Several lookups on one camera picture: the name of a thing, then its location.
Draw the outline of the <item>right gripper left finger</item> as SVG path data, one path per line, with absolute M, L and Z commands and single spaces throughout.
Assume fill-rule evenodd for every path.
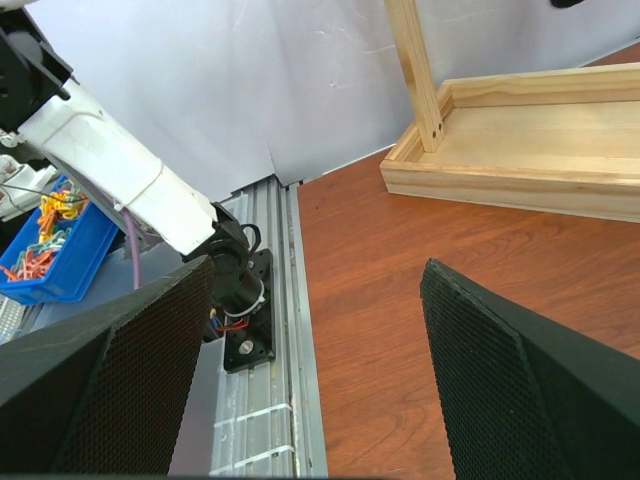
M 4 344 L 2 473 L 167 474 L 213 280 L 199 257 Z

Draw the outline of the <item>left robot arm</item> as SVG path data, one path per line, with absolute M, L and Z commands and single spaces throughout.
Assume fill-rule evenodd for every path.
M 130 244 L 134 222 L 151 227 L 184 260 L 209 256 L 213 305 L 221 321 L 247 321 L 267 302 L 253 273 L 260 242 L 210 202 L 108 114 L 74 78 L 25 9 L 1 4 L 1 128 L 71 167 L 110 197 Z

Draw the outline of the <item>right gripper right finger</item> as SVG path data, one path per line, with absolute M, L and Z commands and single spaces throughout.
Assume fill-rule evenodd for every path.
M 635 475 L 637 359 L 438 260 L 420 293 L 458 475 Z

